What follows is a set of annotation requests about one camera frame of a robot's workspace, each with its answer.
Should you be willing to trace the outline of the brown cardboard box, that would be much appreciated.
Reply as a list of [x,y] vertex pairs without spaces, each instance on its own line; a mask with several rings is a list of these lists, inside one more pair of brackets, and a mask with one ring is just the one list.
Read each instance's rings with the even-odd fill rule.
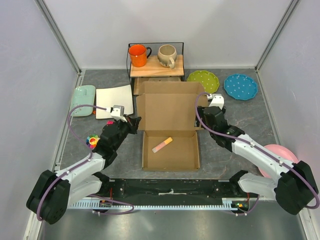
[[[136,97],[138,129],[143,131],[144,171],[193,172],[200,168],[195,127],[196,106],[208,100],[199,82],[145,81]],[[152,149],[171,137],[173,141],[156,153]]]

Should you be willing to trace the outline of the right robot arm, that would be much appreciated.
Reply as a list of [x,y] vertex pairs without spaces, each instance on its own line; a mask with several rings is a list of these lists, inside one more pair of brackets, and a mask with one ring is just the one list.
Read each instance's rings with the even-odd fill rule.
[[311,167],[304,161],[294,163],[254,141],[240,128],[229,125],[225,109],[218,106],[195,107],[201,127],[222,148],[239,155],[267,173],[267,177],[239,171],[229,184],[235,197],[253,193],[275,200],[289,214],[297,215],[303,208],[320,206],[319,190]]

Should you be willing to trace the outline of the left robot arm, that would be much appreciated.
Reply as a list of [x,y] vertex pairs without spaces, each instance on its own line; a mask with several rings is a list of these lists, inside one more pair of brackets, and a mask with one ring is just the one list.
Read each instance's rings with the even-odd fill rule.
[[101,171],[116,159],[117,150],[126,137],[137,133],[140,121],[139,116],[125,116],[124,121],[105,125],[96,147],[84,159],[57,172],[42,172],[26,202],[37,220],[55,224],[67,208],[79,200],[94,194],[106,196],[110,179]]

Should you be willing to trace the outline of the orange pink eraser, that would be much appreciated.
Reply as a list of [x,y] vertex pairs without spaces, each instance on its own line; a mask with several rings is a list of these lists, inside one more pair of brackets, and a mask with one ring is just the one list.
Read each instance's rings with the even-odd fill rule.
[[161,150],[162,148],[164,148],[165,146],[167,146],[168,144],[170,144],[173,141],[173,139],[171,137],[168,137],[166,140],[162,141],[161,143],[159,143],[157,146],[155,146],[152,149],[153,153],[157,153],[159,150]]

